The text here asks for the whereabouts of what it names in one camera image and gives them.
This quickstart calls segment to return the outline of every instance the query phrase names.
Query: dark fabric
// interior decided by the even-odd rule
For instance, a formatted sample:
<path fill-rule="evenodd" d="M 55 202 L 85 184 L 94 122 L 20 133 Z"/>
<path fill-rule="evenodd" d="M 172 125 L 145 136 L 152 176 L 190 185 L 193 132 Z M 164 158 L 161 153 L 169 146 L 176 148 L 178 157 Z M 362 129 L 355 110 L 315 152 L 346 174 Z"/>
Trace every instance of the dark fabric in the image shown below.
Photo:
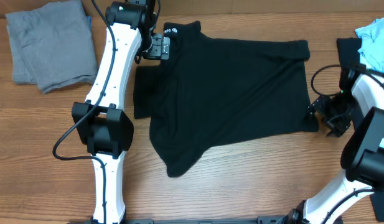
<path fill-rule="evenodd" d="M 150 140 L 169 177 L 212 146 L 318 130 L 304 119 L 307 41 L 211 39 L 200 29 L 164 24 L 169 60 L 136 70 L 134 116 L 151 116 Z"/>
<path fill-rule="evenodd" d="M 360 63 L 360 56 L 358 53 L 359 48 L 362 45 L 360 38 L 346 38 L 337 39 L 337 48 L 339 50 L 340 64 L 356 65 Z M 354 122 L 354 128 L 356 129 L 363 121 L 363 114 L 359 106 L 353 110 L 352 121 Z M 374 214 L 379 222 L 384 222 L 384 193 L 375 193 L 370 196 L 374 209 Z"/>
<path fill-rule="evenodd" d="M 361 38 L 337 39 L 339 60 L 341 66 L 357 65 L 360 62 L 359 48 L 362 46 Z"/>

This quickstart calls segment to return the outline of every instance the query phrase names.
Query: brown surface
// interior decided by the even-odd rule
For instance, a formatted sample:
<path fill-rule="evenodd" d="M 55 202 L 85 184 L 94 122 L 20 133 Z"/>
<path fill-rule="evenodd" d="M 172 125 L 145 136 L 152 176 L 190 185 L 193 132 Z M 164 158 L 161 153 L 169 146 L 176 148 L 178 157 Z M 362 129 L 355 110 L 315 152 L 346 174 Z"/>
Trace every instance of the brown surface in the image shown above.
<path fill-rule="evenodd" d="M 27 11 L 57 0 L 0 0 L 0 16 Z M 97 16 L 91 0 L 82 0 L 85 12 Z M 96 0 L 103 12 L 114 0 Z M 384 11 L 384 0 L 161 0 L 162 15 L 204 15 L 275 12 Z"/>
<path fill-rule="evenodd" d="M 209 37 L 246 40 L 307 39 L 311 59 L 308 81 L 318 68 L 338 63 L 335 40 L 353 37 L 384 13 L 252 14 L 227 16 L 166 16 L 163 22 L 202 22 Z M 0 223 L 65 223 L 89 219 L 95 207 L 91 161 L 64 162 L 51 150 L 73 124 L 71 107 L 83 101 L 89 85 L 75 85 L 42 95 L 34 85 L 12 82 L 12 62 L 0 20 Z M 93 20 L 98 59 L 105 27 Z M 134 70 L 126 94 L 126 113 L 135 126 L 134 141 L 124 165 L 124 199 L 128 218 L 254 218 L 288 213 L 312 197 L 340 170 L 340 155 L 352 131 L 341 138 L 294 133 L 208 150 L 184 176 L 170 179 L 149 141 L 149 119 L 133 119 Z M 338 88 L 338 71 L 317 78 L 318 90 Z M 311 100 L 316 98 L 309 88 Z M 63 156 L 86 154 L 73 133 L 61 145 Z M 369 198 L 344 213 L 346 223 L 376 223 Z"/>

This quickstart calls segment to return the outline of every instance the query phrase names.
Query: light blue towel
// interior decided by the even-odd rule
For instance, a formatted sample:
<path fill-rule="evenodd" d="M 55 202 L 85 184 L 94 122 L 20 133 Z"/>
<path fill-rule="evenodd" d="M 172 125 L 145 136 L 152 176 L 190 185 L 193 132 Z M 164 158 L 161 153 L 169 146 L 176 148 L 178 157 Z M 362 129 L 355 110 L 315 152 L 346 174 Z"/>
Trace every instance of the light blue towel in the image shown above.
<path fill-rule="evenodd" d="M 384 73 L 384 18 L 376 19 L 366 27 L 355 30 L 362 39 L 360 63 Z"/>

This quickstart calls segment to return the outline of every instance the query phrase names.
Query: wooden floor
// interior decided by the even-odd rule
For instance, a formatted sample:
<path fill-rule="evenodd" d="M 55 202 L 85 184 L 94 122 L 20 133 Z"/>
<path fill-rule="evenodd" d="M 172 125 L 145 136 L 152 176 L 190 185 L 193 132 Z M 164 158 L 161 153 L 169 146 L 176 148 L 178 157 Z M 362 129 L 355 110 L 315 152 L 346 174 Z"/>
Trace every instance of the wooden floor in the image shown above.
<path fill-rule="evenodd" d="M 381 17 L 384 12 L 162 16 L 157 31 L 161 32 L 164 22 L 200 20 L 202 32 L 209 37 L 306 39 L 311 50 L 311 59 L 306 62 L 309 82 L 318 68 L 338 63 L 336 38 L 355 37 L 354 29 Z M 92 30 L 100 60 L 104 23 L 94 18 Z M 143 61 L 145 65 L 153 63 Z M 135 126 L 124 165 L 128 218 L 283 215 L 318 193 L 340 170 L 340 155 L 352 131 L 341 138 L 327 138 L 328 130 L 321 127 L 318 133 L 279 135 L 211 148 L 188 173 L 170 179 L 149 141 L 149 119 L 133 119 L 134 71 L 135 66 L 126 94 L 126 114 Z M 6 21 L 0 19 L 0 223 L 54 224 L 89 219 L 95 208 L 92 162 L 58 161 L 52 156 L 52 146 L 73 124 L 72 104 L 83 102 L 90 86 L 75 85 L 43 95 L 34 85 L 15 85 L 11 74 Z M 339 72 L 330 70 L 317 78 L 316 85 L 330 93 L 338 90 L 338 83 Z M 309 96 L 311 101 L 317 97 L 310 87 Z M 86 147 L 73 133 L 59 154 L 85 155 Z M 369 198 L 359 201 L 343 217 L 346 223 L 376 223 Z"/>

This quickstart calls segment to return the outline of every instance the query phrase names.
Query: black cloth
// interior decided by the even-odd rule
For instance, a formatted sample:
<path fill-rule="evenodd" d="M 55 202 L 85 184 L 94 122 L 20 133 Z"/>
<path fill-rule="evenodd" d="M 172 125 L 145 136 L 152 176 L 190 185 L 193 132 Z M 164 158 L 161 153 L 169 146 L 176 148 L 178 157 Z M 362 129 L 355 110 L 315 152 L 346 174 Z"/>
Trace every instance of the black cloth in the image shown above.
<path fill-rule="evenodd" d="M 199 21 L 164 24 L 169 60 L 136 70 L 134 116 L 151 116 L 150 140 L 169 177 L 212 146 L 319 129 L 304 119 L 306 40 L 212 39 L 200 30 Z"/>
<path fill-rule="evenodd" d="M 337 39 L 339 50 L 339 60 L 342 66 L 357 65 L 360 63 L 359 48 L 362 46 L 360 38 Z M 354 128 L 356 129 L 363 121 L 363 114 L 357 106 L 352 113 Z M 370 196 L 374 209 L 374 214 L 379 222 L 384 222 L 384 193 L 374 193 Z"/>

